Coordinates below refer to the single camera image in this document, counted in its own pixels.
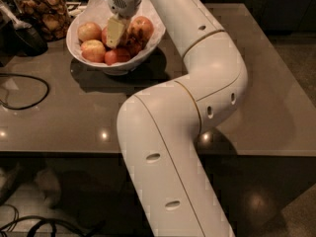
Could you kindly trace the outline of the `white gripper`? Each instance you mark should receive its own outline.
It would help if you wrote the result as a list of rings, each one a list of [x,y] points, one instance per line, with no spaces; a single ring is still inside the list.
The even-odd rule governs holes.
[[[108,5],[114,16],[108,19],[107,46],[117,48],[126,43],[129,20],[139,9],[141,0],[108,0]]]

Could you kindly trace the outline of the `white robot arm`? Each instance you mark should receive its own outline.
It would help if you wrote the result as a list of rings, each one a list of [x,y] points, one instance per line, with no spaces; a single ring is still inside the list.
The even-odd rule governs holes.
[[[139,0],[122,1],[118,13],[133,15]],[[187,73],[121,106],[118,143],[127,171],[155,237],[235,237],[194,141],[240,104],[248,82],[244,60],[199,0],[150,2]]]

